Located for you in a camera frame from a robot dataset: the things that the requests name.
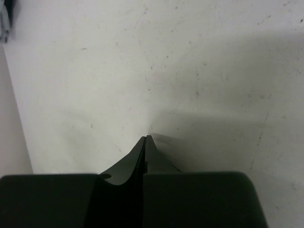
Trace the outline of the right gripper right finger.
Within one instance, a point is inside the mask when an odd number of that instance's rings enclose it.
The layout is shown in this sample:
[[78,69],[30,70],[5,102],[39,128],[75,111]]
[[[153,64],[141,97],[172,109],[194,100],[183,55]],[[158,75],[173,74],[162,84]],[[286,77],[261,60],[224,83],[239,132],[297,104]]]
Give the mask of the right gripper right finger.
[[145,174],[181,174],[170,159],[157,148],[151,135],[147,135],[144,146]]

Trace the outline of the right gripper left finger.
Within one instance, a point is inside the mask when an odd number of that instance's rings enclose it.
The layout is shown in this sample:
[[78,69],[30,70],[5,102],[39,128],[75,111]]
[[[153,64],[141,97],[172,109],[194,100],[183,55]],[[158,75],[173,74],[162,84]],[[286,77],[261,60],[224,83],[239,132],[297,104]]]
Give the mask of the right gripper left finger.
[[112,167],[102,172],[103,202],[114,226],[143,226],[143,175],[145,174],[145,137]]

